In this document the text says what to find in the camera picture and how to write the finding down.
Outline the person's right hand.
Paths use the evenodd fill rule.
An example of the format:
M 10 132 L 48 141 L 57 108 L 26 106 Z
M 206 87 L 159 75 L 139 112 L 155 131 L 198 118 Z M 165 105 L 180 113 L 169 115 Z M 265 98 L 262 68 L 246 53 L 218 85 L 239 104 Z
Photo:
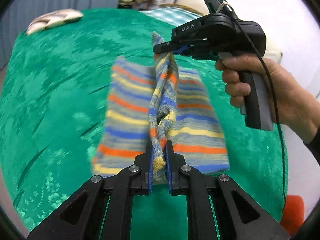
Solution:
M 282 66 L 270 59 L 264 58 L 263 61 L 272 79 L 279 122 L 289 126 L 305 144 L 315 142 L 319 139 L 319 102 Z M 231 105 L 236 108 L 244 104 L 244 97 L 251 91 L 248 84 L 240 81 L 240 71 L 259 73 L 268 83 L 263 65 L 252 54 L 218 60 L 215 68 L 222 72 L 225 91 L 231 97 Z

